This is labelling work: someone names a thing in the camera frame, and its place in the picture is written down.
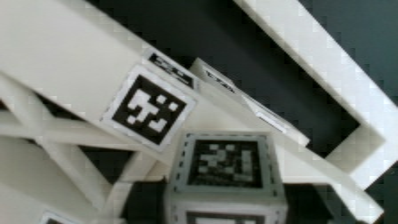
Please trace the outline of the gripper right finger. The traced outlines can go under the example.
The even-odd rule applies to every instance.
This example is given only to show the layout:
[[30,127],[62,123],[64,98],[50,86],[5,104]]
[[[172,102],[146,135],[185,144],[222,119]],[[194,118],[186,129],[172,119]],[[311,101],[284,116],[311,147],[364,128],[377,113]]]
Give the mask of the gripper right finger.
[[330,213],[330,219],[327,221],[327,224],[357,224],[355,217],[348,211],[346,205],[343,203],[341,197],[334,191],[332,186],[316,185],[314,190]]

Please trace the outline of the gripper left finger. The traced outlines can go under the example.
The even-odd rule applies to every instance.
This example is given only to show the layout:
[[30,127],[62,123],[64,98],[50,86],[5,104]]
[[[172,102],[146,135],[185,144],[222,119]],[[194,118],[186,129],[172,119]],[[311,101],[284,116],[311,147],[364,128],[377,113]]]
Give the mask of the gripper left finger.
[[133,184],[128,182],[117,182],[114,184],[105,206],[96,218],[96,224],[126,224],[126,219],[121,217],[121,215],[124,211],[131,187]]

